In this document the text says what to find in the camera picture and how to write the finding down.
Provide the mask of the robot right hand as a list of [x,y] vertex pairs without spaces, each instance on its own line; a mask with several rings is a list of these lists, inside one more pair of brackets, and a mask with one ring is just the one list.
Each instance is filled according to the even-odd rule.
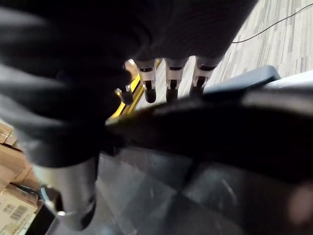
[[11,125],[42,184],[46,206],[72,230],[96,208],[99,154],[111,136],[132,59],[146,88],[155,60],[176,86],[190,56],[205,83],[254,0],[3,0],[0,3],[0,118]]

